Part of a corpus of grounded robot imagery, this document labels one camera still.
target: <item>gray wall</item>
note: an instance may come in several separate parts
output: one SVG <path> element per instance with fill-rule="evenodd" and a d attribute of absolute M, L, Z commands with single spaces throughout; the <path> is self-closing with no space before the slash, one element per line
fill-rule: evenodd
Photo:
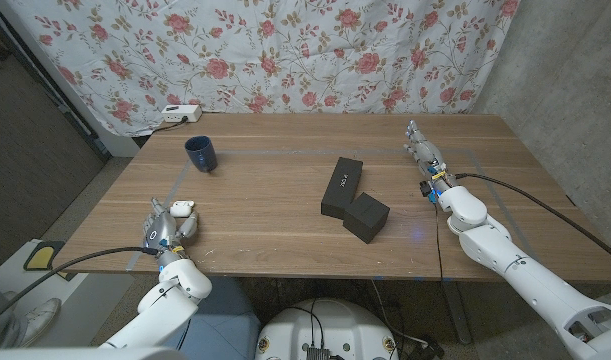
<path fill-rule="evenodd" d="M 473 112 L 501 115 L 611 244 L 611 1 L 523 0 Z"/>

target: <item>black rectangular block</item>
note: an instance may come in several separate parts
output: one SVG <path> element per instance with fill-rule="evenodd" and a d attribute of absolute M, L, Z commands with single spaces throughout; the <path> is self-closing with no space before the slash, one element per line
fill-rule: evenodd
<path fill-rule="evenodd" d="M 362 171 L 362 161 L 338 158 L 321 201 L 321 214 L 343 219 L 345 208 L 354 200 Z"/>
<path fill-rule="evenodd" d="M 362 193 L 345 208 L 343 226 L 366 244 L 385 226 L 389 207 Z"/>

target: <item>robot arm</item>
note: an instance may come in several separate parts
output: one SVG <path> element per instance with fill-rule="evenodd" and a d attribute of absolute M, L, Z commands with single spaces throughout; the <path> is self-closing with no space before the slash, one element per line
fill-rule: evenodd
<path fill-rule="evenodd" d="M 143 224 L 143 246 L 156 247 L 160 283 L 138 304 L 139 315 L 108 339 L 101 348 L 160 345 L 198 310 L 198 303 L 212 291 L 212 283 L 185 254 L 183 238 L 196 232 L 197 215 L 176 230 L 168 209 L 152 199 L 154 214 Z"/>
<path fill-rule="evenodd" d="M 485 204 L 459 186 L 440 151 L 421 134 L 414 121 L 407 127 L 405 148 L 427 179 L 421 191 L 443 211 L 451 212 L 449 229 L 465 254 L 502 276 L 554 329 L 575 359 L 611 359 L 611 305 L 592 300 L 514 243 L 507 229 L 487 214 Z"/>

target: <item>wooden table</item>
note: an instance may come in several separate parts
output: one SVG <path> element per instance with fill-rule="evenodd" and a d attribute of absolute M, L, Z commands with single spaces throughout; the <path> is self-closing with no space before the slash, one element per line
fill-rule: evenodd
<path fill-rule="evenodd" d="M 423 179 L 402 148 L 411 118 L 441 148 L 452 172 L 497 177 L 589 226 L 497 116 L 205 114 L 149 139 L 56 264 L 141 244 L 141 223 L 155 196 L 196 202 L 199 231 L 186 248 L 207 275 L 440 280 L 442 265 L 448 279 L 500 279 L 466 257 L 440 210 L 437 234 L 434 206 L 420 195 Z M 212 139 L 219 165 L 211 174 L 188 162 L 183 144 L 195 135 Z M 320 214 L 339 156 L 363 161 L 357 196 L 364 191 L 391 208 L 369 245 L 342 221 Z M 564 279 L 611 281 L 611 257 L 569 225 L 504 188 L 470 178 L 461 184 L 488 205 L 515 243 Z M 131 258 L 114 254 L 70 271 L 124 272 Z M 141 256 L 133 271 L 157 268 Z"/>

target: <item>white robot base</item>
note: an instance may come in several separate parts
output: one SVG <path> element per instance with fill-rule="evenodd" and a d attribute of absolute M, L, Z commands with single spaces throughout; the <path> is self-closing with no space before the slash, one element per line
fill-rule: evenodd
<path fill-rule="evenodd" d="M 364 308 L 339 299 L 316 299 L 313 313 L 306 300 L 276 315 L 258 337 L 256 360 L 398 360 L 392 333 L 383 322 Z M 312 345 L 312 322 L 314 348 Z"/>

